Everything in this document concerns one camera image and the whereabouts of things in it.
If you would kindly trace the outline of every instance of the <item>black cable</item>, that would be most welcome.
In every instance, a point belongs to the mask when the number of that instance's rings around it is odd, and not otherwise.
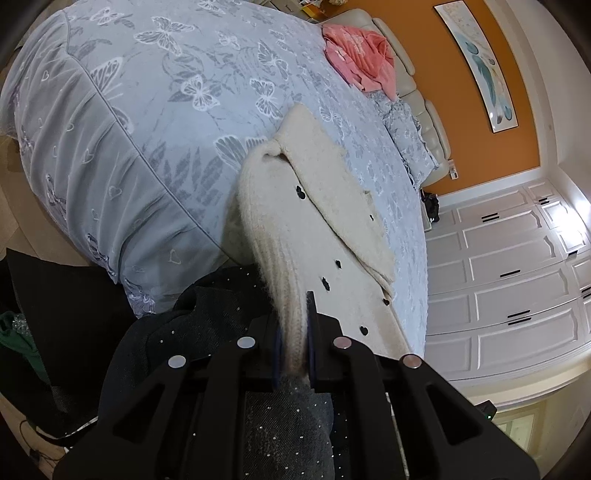
[[[25,435],[24,435],[24,433],[22,432],[22,424],[23,424],[23,423],[25,423],[26,421],[27,421],[27,419],[21,420],[21,422],[18,424],[18,432],[21,434],[22,441],[23,441],[23,442],[25,442],[25,444],[26,444],[26,445],[29,447],[29,450],[34,450],[34,451],[38,452],[38,453],[39,453],[39,455],[40,455],[41,457],[43,457],[43,459],[45,459],[45,460],[46,460],[46,461],[48,461],[48,462],[54,462],[54,463],[57,463],[57,462],[59,462],[59,461],[60,461],[60,459],[59,459],[59,458],[57,458],[57,459],[56,459],[56,458],[51,458],[51,457],[49,457],[49,456],[45,455],[45,453],[43,453],[43,452],[39,452],[39,450],[35,450],[35,449],[34,449],[34,448],[33,448],[33,447],[32,447],[32,446],[29,444],[29,442],[28,442],[28,441],[27,441],[27,439],[25,438]]]

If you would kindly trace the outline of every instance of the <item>cabinet door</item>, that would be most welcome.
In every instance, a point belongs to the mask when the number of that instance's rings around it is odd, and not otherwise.
[[[494,283],[429,295],[427,334],[498,325],[567,303],[581,295],[582,285],[591,285],[589,266],[584,258],[573,259]]]
[[[575,299],[502,325],[428,336],[425,360],[447,380],[485,377],[539,365],[587,342],[589,327],[581,305],[582,300]]]
[[[477,225],[483,220],[503,216],[509,210],[526,209],[534,205],[534,201],[523,188],[503,190],[493,195],[480,197],[458,206],[442,209],[439,222],[433,227],[449,229],[460,224]]]
[[[570,228],[490,236],[470,248],[462,239],[448,233],[427,240],[429,295],[539,270],[589,249],[585,231]]]
[[[536,205],[525,205],[506,210],[498,215],[474,222],[454,223],[443,226],[441,222],[434,223],[425,237],[431,240],[438,237],[457,235],[457,240],[463,248],[470,248],[486,241],[487,238],[518,235],[548,228],[544,215]]]
[[[548,179],[534,180],[523,185],[527,195],[535,202],[545,202],[554,197],[560,197],[558,190]]]
[[[562,198],[546,200],[538,205],[550,228],[578,226],[582,222],[577,213]]]

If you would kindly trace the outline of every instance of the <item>blue comforter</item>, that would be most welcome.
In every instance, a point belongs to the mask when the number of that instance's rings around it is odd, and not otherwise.
[[[317,25],[239,0],[79,1],[27,41],[0,125],[55,221],[142,315],[228,261],[251,261],[242,160],[305,104],[372,191],[396,256],[394,306],[422,353],[419,200],[374,106],[323,47]]]

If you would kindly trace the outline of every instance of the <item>leather headboard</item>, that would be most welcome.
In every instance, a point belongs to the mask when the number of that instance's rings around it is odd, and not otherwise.
[[[351,25],[353,27],[376,31],[386,37],[394,53],[397,93],[401,99],[410,105],[414,116],[417,117],[421,124],[421,133],[423,140],[427,144],[427,148],[440,164],[440,168],[434,170],[422,186],[431,185],[437,180],[442,179],[449,172],[447,161],[452,155],[447,134],[433,103],[425,100],[421,92],[417,90],[417,84],[413,79],[415,73],[413,62],[396,38],[396,35],[392,33],[383,20],[372,18],[365,10],[359,8],[348,10],[324,23]]]

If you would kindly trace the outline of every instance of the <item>white trim molding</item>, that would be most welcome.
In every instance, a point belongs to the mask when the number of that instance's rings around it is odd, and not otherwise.
[[[438,197],[439,208],[456,205],[458,203],[467,202],[483,195],[489,195],[499,190],[509,189],[522,183],[541,179],[545,177],[545,169],[542,167],[532,168],[531,170],[522,171],[515,175],[510,175],[502,179],[492,180],[474,187],[457,192],[446,193]]]

